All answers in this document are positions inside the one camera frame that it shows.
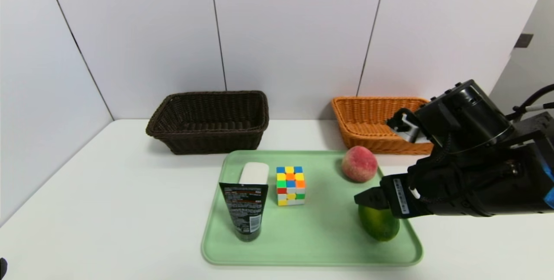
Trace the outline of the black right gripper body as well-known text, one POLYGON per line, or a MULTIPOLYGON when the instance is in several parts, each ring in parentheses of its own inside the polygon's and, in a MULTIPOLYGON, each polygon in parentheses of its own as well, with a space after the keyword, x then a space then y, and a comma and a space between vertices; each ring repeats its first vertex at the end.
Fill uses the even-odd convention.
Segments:
POLYGON ((451 203, 451 164, 416 163, 411 166, 385 166, 380 189, 394 217, 449 216, 451 203))

